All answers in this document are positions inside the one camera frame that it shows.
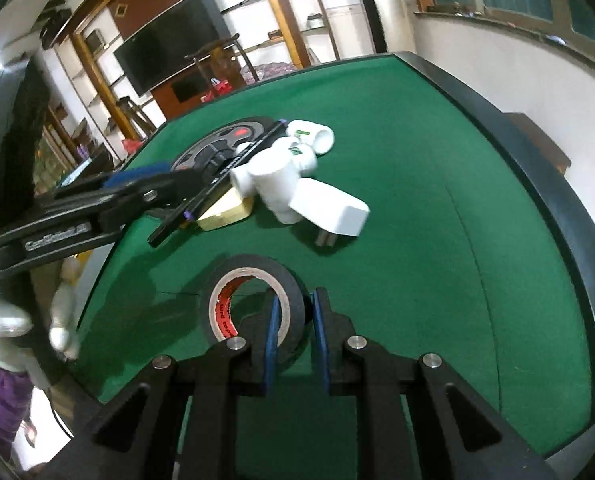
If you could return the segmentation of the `white-gloved left hand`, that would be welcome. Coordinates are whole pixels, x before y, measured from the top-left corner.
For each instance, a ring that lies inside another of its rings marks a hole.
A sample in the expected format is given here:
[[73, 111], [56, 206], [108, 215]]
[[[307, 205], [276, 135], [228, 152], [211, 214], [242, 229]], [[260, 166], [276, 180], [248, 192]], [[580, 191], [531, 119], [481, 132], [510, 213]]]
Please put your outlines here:
[[75, 285], [82, 264], [75, 257], [48, 263], [13, 281], [0, 280], [0, 368], [25, 374], [46, 390], [66, 374], [80, 353]]

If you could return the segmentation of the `purple left sleeve forearm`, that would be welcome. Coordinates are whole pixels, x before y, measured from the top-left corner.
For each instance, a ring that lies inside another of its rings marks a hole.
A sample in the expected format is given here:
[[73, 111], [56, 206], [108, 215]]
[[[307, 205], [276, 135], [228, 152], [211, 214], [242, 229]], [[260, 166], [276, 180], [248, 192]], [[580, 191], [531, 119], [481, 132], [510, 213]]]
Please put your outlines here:
[[0, 456], [10, 460], [14, 438], [28, 414], [33, 384], [28, 374], [0, 368]]

